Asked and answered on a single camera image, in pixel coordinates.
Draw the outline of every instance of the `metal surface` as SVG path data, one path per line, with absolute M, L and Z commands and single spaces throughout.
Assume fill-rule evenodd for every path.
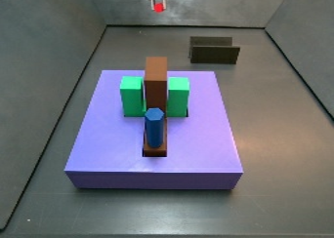
M 90 0 L 0 0 L 0 229 L 103 29 Z
M 266 31 L 334 119 L 333 0 L 286 0 Z
M 232 36 L 237 65 L 190 64 L 192 36 Z M 63 170 L 103 69 L 214 70 L 245 175 L 233 191 L 77 190 Z M 334 128 L 264 30 L 110 27 L 5 235 L 334 235 Z
M 265 27 L 284 0 L 169 0 L 162 14 L 148 0 L 93 1 L 113 25 Z

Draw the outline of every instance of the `blue hexagonal prism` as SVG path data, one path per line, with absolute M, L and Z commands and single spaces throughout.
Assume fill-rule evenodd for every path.
M 158 148 L 164 143 L 165 113 L 160 108 L 150 108 L 145 113 L 146 139 L 150 147 Z

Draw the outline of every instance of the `dark block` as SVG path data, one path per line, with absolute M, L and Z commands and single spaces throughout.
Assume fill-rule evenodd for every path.
M 192 37 L 192 46 L 233 46 L 233 37 Z
M 193 46 L 192 63 L 237 64 L 241 47 Z

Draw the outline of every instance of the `green block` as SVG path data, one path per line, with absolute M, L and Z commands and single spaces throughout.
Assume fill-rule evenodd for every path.
M 123 113 L 126 117 L 142 117 L 146 113 L 142 77 L 125 76 L 121 83 Z
M 169 78 L 168 117 L 188 117 L 190 90 L 189 78 Z

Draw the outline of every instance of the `toy block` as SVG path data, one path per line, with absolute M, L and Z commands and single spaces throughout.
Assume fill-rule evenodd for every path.
M 188 117 L 190 89 L 189 78 L 169 78 L 168 117 Z
M 142 77 L 123 77 L 121 83 L 121 95 L 125 116 L 142 117 L 146 112 Z
M 160 108 L 150 108 L 145 113 L 145 130 L 149 146 L 158 148 L 164 142 L 165 113 Z
M 145 69 L 146 108 L 160 108 L 166 113 L 168 105 L 168 58 L 148 57 Z
M 164 119 L 164 142 L 162 145 L 157 148 L 150 147 L 146 132 L 144 134 L 144 147 L 142 147 L 142 156 L 144 157 L 168 157 L 168 118 Z
M 192 63 L 236 64 L 241 47 L 233 46 L 232 37 L 192 37 Z

